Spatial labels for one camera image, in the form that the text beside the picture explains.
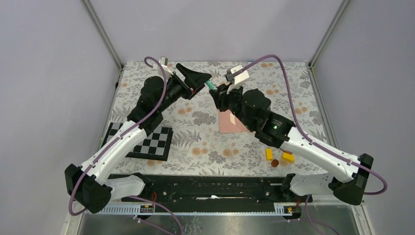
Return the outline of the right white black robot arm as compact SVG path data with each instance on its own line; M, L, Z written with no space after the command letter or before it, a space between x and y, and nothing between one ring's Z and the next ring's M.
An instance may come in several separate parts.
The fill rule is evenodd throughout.
M325 174L287 174L280 187L281 197L288 202L310 194L333 195L350 205L360 205L369 178L373 157L343 152L302 131L300 126L270 110L271 101L258 89L244 91L249 79L246 71L229 84L209 93L216 108L230 111L261 143L304 157L321 167Z

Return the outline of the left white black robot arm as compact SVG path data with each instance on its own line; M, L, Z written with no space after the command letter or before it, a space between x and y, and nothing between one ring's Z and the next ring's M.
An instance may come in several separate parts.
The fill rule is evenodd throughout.
M190 70L178 63L176 69L184 76L181 80L156 59L147 56L144 60L154 61L160 74L144 81L138 102L127 121L88 160L79 166L70 164L65 169L70 195L68 209L72 216L84 211L97 213L110 201L124 197L148 200L152 189L142 177L132 174L110 179L110 174L128 152L154 132L163 120L164 110L179 98L191 100L212 77L209 73Z

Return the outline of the green white glue stick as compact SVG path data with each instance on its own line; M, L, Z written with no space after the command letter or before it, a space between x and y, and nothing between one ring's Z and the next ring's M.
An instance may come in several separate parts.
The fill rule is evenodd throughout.
M205 84L208 87L209 91L217 91L218 90L217 87L210 80L206 81Z

